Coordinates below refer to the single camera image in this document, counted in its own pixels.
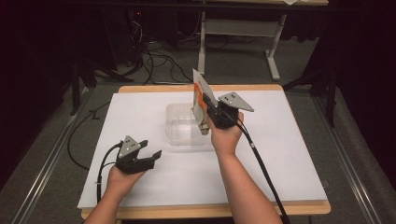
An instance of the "person's left hand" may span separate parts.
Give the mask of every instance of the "person's left hand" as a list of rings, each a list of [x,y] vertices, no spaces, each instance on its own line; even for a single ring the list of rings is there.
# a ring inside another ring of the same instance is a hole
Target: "person's left hand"
[[[126,175],[113,165],[108,173],[106,193],[109,193],[113,197],[117,197],[121,200],[131,191],[136,181],[144,173],[145,172],[140,172],[133,175]]]

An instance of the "table edge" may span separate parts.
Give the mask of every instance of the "table edge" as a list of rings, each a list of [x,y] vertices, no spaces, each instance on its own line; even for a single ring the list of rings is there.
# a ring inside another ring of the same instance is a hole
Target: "table edge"
[[[286,213],[292,215],[325,215],[332,210],[328,200],[307,202],[283,202]],[[281,215],[276,203],[276,211]],[[85,219],[92,209],[82,209],[81,216]],[[160,219],[160,218],[200,218],[200,217],[231,217],[230,206],[225,204],[202,205],[170,205],[149,207],[120,207],[117,219]]]
[[[210,88],[212,91],[283,91],[283,88],[277,84],[210,85]],[[119,88],[119,93],[164,91],[193,91],[193,85],[122,86]]]

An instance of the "dark background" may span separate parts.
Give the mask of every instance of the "dark background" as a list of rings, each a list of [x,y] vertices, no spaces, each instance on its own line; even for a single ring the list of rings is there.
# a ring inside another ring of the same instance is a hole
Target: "dark background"
[[[329,19],[327,16],[293,14],[288,16],[281,38],[298,36],[300,41],[305,41],[323,34],[305,72],[335,64],[337,85],[351,114],[395,187],[392,164],[396,148],[396,34],[393,28],[396,16],[392,10],[396,7],[392,1],[377,1],[369,7],[363,4],[368,1],[341,2],[331,1],[329,7],[361,8],[364,13],[357,18],[350,15],[332,18],[327,26],[324,25]],[[119,60],[118,55],[128,57],[134,53],[113,48],[112,34],[106,30],[113,26],[105,20],[111,13],[64,9],[49,0],[4,2],[0,8],[3,187],[45,119],[62,103],[64,90],[70,84],[73,61],[84,55],[111,69]],[[176,31],[189,34],[191,27],[195,27],[196,16],[156,11],[141,20],[152,35],[175,45]],[[226,17],[216,13],[212,16]],[[127,34],[125,29],[121,26],[116,30]]]

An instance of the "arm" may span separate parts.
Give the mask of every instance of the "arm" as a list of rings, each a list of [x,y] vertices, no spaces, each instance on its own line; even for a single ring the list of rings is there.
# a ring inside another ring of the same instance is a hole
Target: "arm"
[[[91,211],[85,220],[85,224],[109,224],[116,223],[117,209],[122,199],[134,187],[136,181],[144,174],[141,172],[135,175],[126,175],[117,167],[110,169],[107,180],[107,187],[102,200]]]
[[[242,113],[239,113],[239,118],[243,120]],[[271,202],[235,155],[242,132],[236,126],[228,130],[217,129],[212,120],[209,120],[208,124],[212,130],[212,144],[218,156],[221,177],[234,222],[282,223]]]

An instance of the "forearm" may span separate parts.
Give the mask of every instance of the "forearm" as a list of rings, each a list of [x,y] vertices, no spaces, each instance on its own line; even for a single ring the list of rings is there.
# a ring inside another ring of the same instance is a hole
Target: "forearm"
[[[219,168],[235,223],[281,223],[271,202],[235,155],[220,156]]]
[[[117,209],[121,199],[118,196],[104,194],[102,200],[92,210],[85,224],[110,224],[116,223]]]

